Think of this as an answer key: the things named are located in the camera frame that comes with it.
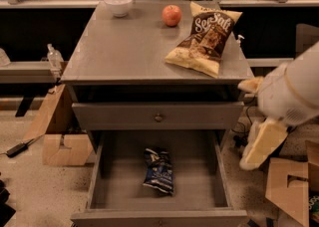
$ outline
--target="white bowl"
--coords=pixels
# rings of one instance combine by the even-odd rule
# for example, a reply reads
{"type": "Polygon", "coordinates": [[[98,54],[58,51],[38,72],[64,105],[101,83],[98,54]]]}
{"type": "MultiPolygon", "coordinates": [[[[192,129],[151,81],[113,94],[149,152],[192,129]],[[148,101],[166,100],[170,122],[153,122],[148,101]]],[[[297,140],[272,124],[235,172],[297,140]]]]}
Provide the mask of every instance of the white bowl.
{"type": "Polygon", "coordinates": [[[104,2],[116,17],[126,16],[133,5],[133,0],[104,0],[104,2]]]}

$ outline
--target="open drawer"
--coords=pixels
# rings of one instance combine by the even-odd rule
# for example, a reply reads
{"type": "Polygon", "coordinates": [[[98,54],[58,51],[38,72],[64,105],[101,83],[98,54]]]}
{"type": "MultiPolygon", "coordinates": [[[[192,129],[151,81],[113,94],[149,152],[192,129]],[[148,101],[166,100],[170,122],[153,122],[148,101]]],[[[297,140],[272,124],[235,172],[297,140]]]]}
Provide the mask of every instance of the open drawer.
{"type": "Polygon", "coordinates": [[[79,227],[237,227],[244,210],[231,206],[219,146],[212,130],[104,131],[87,209],[79,227]],[[144,150],[169,151],[174,195],[143,186],[144,150]]]}

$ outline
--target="cabinet top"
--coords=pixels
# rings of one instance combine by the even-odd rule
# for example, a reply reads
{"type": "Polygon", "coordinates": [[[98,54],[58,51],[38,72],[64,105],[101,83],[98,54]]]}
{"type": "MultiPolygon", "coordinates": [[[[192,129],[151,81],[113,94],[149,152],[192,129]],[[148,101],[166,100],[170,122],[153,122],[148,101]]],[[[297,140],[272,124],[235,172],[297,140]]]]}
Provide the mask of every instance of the cabinet top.
{"type": "MultiPolygon", "coordinates": [[[[226,42],[218,79],[164,61],[189,36],[190,2],[134,0],[130,13],[113,17],[103,1],[97,6],[63,74],[73,85],[111,84],[220,84],[252,78],[239,44],[231,34],[226,42]],[[177,27],[161,19],[165,5],[178,5],[182,18],[177,27]]],[[[213,7],[210,2],[200,5],[213,7]]]]}

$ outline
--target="dark blue chip bag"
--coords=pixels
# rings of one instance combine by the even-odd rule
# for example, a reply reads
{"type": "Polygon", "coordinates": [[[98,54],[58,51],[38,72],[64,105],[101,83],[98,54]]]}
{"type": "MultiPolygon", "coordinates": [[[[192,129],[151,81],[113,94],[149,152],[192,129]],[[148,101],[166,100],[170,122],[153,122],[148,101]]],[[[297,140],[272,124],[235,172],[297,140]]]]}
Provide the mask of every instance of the dark blue chip bag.
{"type": "Polygon", "coordinates": [[[144,156],[148,167],[144,186],[173,194],[172,168],[168,152],[162,148],[146,148],[144,156]]]}

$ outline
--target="floor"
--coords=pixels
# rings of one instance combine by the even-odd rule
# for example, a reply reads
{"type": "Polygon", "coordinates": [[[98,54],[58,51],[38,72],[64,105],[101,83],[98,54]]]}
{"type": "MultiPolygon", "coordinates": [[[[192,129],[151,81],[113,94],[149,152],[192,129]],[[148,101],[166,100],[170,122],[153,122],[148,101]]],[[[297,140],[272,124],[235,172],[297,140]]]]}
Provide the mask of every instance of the floor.
{"type": "MultiPolygon", "coordinates": [[[[19,143],[37,114],[41,99],[34,99],[24,116],[15,117],[22,99],[0,100],[0,153],[19,143]]],[[[234,131],[249,128],[249,118],[263,118],[255,106],[245,108],[234,131]]],[[[282,155],[305,155],[304,141],[318,141],[319,118],[300,125],[287,138],[282,155]]],[[[253,171],[238,166],[241,150],[234,146],[232,132],[222,151],[233,207],[247,210],[250,219],[266,227],[266,217],[278,218],[276,208],[265,197],[266,164],[253,171]]],[[[8,205],[16,214],[7,227],[70,227],[70,217],[86,207],[93,164],[77,167],[53,167],[42,164],[43,139],[14,158],[0,155],[0,179],[10,192],[8,205]]]]}

